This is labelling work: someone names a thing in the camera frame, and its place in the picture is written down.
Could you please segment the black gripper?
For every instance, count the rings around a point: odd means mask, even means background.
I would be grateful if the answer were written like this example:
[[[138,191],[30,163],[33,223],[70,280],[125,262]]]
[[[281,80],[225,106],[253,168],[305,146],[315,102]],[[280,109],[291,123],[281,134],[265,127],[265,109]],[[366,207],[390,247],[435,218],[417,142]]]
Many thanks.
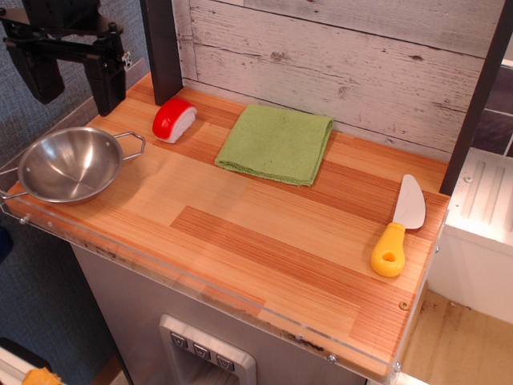
[[[48,104],[65,89],[57,59],[85,62],[87,80],[101,116],[126,97],[131,56],[123,49],[123,27],[99,13],[99,1],[24,1],[1,8],[6,49],[30,93]]]

